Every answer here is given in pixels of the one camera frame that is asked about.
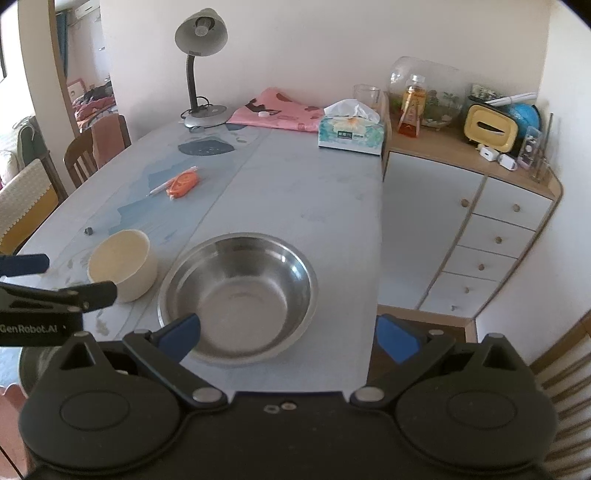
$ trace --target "metal bowl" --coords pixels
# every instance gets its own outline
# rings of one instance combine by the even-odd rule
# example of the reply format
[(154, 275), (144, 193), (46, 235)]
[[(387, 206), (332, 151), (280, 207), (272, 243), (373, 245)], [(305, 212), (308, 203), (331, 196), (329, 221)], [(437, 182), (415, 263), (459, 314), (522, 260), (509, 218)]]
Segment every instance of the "metal bowl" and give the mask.
[(158, 295), (162, 326), (189, 313), (201, 320), (191, 353), (214, 364), (243, 365), (276, 356), (306, 330), (318, 285), (304, 255), (261, 233), (204, 242), (176, 262)]

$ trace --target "cabinet door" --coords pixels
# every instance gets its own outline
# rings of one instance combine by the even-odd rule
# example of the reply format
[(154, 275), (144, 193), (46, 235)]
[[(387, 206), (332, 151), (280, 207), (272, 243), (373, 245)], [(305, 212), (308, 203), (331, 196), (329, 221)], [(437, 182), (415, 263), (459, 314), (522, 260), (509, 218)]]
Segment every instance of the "cabinet door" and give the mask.
[(481, 181), (482, 175), (462, 168), (390, 154), (382, 201), (380, 304), (417, 307)]

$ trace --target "cream bowl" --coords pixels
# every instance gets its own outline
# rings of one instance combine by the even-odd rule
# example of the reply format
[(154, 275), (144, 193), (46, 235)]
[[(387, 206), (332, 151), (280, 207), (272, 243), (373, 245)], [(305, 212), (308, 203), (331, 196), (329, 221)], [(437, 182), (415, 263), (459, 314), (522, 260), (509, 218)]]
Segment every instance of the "cream bowl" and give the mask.
[(88, 261), (91, 282), (117, 285), (117, 303), (140, 298), (156, 281), (158, 259), (148, 235), (140, 230), (121, 230), (96, 247)]

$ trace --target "orange package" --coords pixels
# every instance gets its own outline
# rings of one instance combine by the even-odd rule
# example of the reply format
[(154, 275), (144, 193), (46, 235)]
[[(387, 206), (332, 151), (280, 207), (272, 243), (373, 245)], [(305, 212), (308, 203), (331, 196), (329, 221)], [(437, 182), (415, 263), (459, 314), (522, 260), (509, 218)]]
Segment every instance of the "orange package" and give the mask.
[(184, 171), (170, 184), (166, 189), (166, 193), (170, 199), (178, 199), (185, 196), (197, 183), (199, 183), (199, 175), (196, 171)]

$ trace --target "lamp base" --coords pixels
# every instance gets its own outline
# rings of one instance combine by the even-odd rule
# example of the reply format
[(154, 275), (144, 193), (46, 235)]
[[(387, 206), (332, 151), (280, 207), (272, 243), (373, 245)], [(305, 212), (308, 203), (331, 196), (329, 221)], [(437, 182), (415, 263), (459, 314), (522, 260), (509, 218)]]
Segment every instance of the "lamp base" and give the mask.
[(200, 107), (196, 112), (187, 114), (185, 127), (215, 127), (225, 124), (232, 113), (223, 105), (207, 105)]

